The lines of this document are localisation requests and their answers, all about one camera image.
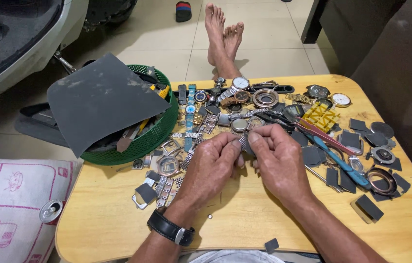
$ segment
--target can lid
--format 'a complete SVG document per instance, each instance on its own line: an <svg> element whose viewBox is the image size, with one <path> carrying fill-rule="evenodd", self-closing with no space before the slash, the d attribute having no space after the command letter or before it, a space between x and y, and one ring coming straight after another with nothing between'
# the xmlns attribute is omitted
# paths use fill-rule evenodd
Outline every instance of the can lid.
<svg viewBox="0 0 412 263"><path fill-rule="evenodd" d="M60 200L50 200L40 209L39 218L42 223L50 223L55 220L63 210L63 202Z"/></svg>

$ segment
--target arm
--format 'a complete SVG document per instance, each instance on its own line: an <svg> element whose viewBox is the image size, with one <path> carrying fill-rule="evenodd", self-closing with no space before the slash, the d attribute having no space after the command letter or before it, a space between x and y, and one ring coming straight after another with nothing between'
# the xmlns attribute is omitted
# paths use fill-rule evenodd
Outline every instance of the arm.
<svg viewBox="0 0 412 263"><path fill-rule="evenodd" d="M265 186L303 226L327 262L386 262L315 197L301 146L280 125L256 128L248 140L257 158L253 166Z"/></svg>
<svg viewBox="0 0 412 263"><path fill-rule="evenodd" d="M191 227L198 211L222 191L234 172L234 163L243 166L238 138L223 132L196 147L182 188L165 211L165 218L185 229ZM129 262L173 263L181 250L181 246L151 231Z"/></svg>

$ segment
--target foot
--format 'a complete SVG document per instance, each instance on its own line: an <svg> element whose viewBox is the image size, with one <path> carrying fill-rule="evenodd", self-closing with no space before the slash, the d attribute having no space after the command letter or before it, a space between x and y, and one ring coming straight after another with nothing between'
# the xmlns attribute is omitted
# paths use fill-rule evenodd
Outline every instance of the foot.
<svg viewBox="0 0 412 263"><path fill-rule="evenodd" d="M242 42L243 29L243 22L238 22L237 25L228 26L224 30L224 45L226 47L227 56L229 56L232 61L235 60L238 47Z"/></svg>
<svg viewBox="0 0 412 263"><path fill-rule="evenodd" d="M224 45L224 23L226 18L222 9L213 5L212 3L206 4L206 17L205 27L209 37L209 48L207 53L207 60L212 66L216 66L213 58L214 45Z"/></svg>

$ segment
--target wooden table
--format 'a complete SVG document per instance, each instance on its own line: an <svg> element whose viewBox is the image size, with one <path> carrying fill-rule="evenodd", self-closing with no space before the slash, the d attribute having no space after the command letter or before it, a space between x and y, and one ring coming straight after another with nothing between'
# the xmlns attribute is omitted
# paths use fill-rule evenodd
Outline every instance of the wooden table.
<svg viewBox="0 0 412 263"><path fill-rule="evenodd" d="M253 79L250 83L268 81ZM337 108L342 117L340 126L348 129L349 119L364 120L367 126L383 121L361 88L351 79L340 75L316 75L274 78L280 84L295 87L303 93L305 87L319 84L330 92L347 94L353 105ZM173 82L174 89L182 82ZM198 89L213 87L212 81L195 81ZM412 163L396 146L393 153L401 159L399 174L412 184ZM369 167L373 161L362 162ZM147 169L117 169L127 166L99 166L85 163L67 202L56 231L56 247L62 258L69 262L102 262L130 257L148 236L146 222L155 208L151 204L144 210L136 209L131 200L134 189L144 181ZM315 170L326 175L326 166ZM313 244L301 226L279 201L263 186L246 161L239 179L230 180L222 193L197 216L193 227L197 235L189 250L247 248L264 249L265 242L277 238L280 250L315 252ZM336 193L314 175L308 178L315 195L349 229L360 236L390 262L412 262L412 187L401 198L375 202L384 212L376 224L366 224L349 203L361 196Z"/></svg>

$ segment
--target fingernail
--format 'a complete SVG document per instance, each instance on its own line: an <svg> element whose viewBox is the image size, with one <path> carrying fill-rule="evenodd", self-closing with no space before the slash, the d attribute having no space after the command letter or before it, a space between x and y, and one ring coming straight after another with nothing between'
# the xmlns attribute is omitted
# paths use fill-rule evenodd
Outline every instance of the fingernail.
<svg viewBox="0 0 412 263"><path fill-rule="evenodd" d="M260 135L255 133L255 132L250 132L248 134L248 142L249 143L254 143L260 138Z"/></svg>
<svg viewBox="0 0 412 263"><path fill-rule="evenodd" d="M242 144L238 140L233 140L232 145L239 148L240 150L242 149Z"/></svg>

